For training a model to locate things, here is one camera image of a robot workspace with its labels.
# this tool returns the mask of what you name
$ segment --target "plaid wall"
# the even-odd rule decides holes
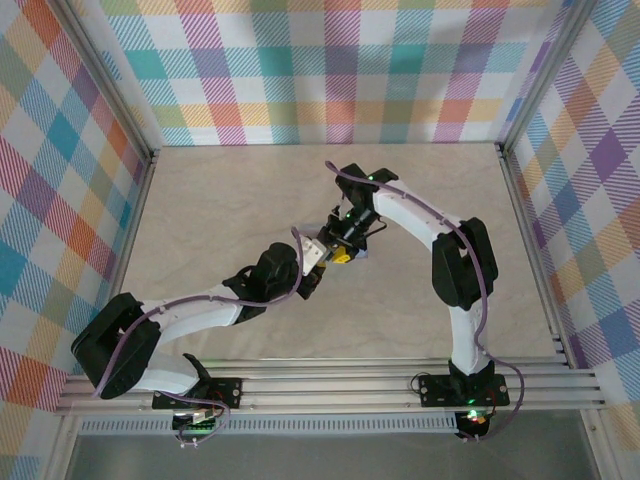
[[[637,473],[639,0],[598,2],[511,162],[572,350],[596,370]]]
[[[233,145],[494,141],[571,1],[100,3],[164,142]]]
[[[0,2],[0,478],[36,478],[143,163],[44,0]]]

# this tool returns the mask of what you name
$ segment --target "vent grille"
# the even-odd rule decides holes
[[[369,415],[242,415],[231,417],[225,435],[349,435],[372,433],[452,433],[453,413]],[[171,417],[85,417],[80,435],[167,435]]]

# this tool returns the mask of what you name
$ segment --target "colorful plaid backdrop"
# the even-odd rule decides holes
[[[168,145],[457,142],[498,137],[570,4],[101,0],[101,14]]]
[[[596,370],[637,473],[640,0],[598,2],[515,154],[571,347]]]
[[[0,2],[0,478],[36,478],[143,163],[44,0]]]

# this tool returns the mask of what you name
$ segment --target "beige floor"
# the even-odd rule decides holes
[[[270,243],[294,245],[291,224],[324,223],[338,203],[324,167],[386,166],[414,192],[488,227],[500,276],[490,297],[490,349],[553,354],[537,290],[492,145],[165,148],[123,291],[139,299],[205,290],[254,264]],[[446,357],[448,311],[431,286],[427,250],[395,225],[370,239],[369,258],[330,265],[308,301],[298,296],[230,328],[168,346],[201,359]]]

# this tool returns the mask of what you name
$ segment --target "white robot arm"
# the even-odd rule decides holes
[[[481,289],[468,256],[462,254],[463,245],[456,241],[448,226],[464,229],[482,260],[485,288],[491,293],[497,267],[482,222],[477,219],[462,222],[429,205],[438,213],[434,216],[407,195],[398,193],[410,194],[415,199],[387,169],[367,177],[352,164],[340,172],[336,183],[353,208],[344,215],[338,207],[334,208],[316,238],[299,237],[297,255],[286,244],[273,244],[256,266],[242,269],[221,285],[189,297],[189,301],[138,302],[130,294],[114,297],[72,346],[92,383],[99,385],[101,397],[113,398],[129,389],[142,389],[200,398],[194,396],[194,389],[204,380],[199,362],[190,355],[175,357],[160,353],[157,347],[184,335],[254,318],[264,312],[269,302],[293,293],[292,289],[308,298],[322,278],[326,261],[346,263],[359,251],[366,250],[367,232],[380,217],[403,227],[434,256],[433,285],[449,305],[451,315],[452,375],[464,382],[489,367],[492,373],[493,365],[479,348],[485,345],[486,329],[480,332],[479,341],[475,338],[482,313]],[[386,184],[393,191],[359,183],[358,178]],[[136,320],[139,325],[132,327]],[[130,335],[122,338],[123,331],[129,329],[133,333],[128,332]],[[116,350],[119,343],[124,343],[125,348]]]

